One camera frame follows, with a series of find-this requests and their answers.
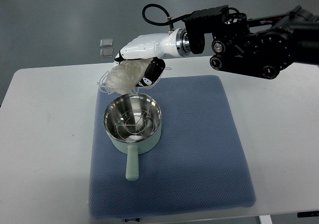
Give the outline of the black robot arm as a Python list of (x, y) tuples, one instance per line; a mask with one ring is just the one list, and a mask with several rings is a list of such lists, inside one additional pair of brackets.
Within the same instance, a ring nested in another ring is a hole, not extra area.
[(294, 62), (319, 63), (319, 17), (297, 6), (279, 15), (248, 19), (227, 5), (183, 19), (189, 48), (201, 54), (213, 37), (210, 66), (218, 71), (274, 79)]

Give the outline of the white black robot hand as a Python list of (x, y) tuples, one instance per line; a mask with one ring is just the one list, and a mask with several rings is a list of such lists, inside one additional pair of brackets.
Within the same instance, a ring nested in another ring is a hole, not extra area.
[(178, 28), (170, 33), (140, 35), (124, 46), (114, 59), (119, 65), (127, 60), (162, 59), (167, 55), (175, 58), (186, 57), (190, 46), (185, 28)]

